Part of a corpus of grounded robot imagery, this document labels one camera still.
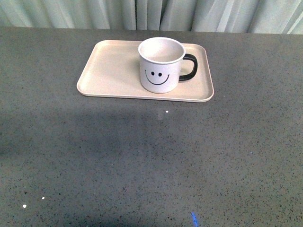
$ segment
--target beige tray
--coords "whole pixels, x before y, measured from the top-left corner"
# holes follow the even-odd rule
[[[96,44],[79,78],[77,89],[85,96],[140,98],[181,102],[206,102],[214,95],[206,51],[196,44],[184,44],[186,53],[198,60],[196,76],[179,82],[177,88],[165,94],[155,94],[140,83],[140,41],[104,40]],[[183,61],[181,74],[193,68],[191,61]]]

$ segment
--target mug handle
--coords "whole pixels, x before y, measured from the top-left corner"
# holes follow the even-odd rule
[[[197,70],[198,70],[198,61],[197,61],[197,58],[195,56],[193,56],[192,54],[186,53],[184,55],[183,60],[192,61],[194,63],[194,68],[191,71],[191,73],[189,73],[187,75],[180,76],[179,81],[186,81],[186,80],[192,79],[195,76],[195,74],[197,73]]]

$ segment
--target white mug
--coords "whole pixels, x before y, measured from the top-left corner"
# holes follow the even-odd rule
[[[144,40],[138,47],[140,54],[140,78],[142,86],[153,93],[167,93],[179,81],[192,79],[198,68],[195,56],[185,53],[184,46],[177,40],[154,37]],[[194,63],[191,73],[180,76],[181,61]]]

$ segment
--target curtain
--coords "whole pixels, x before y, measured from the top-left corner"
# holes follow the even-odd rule
[[[303,0],[0,0],[0,26],[303,34]]]

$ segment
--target countertop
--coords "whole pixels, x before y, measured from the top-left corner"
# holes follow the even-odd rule
[[[210,101],[77,91],[96,43],[154,36],[206,49]],[[0,28],[0,226],[303,226],[302,44]]]

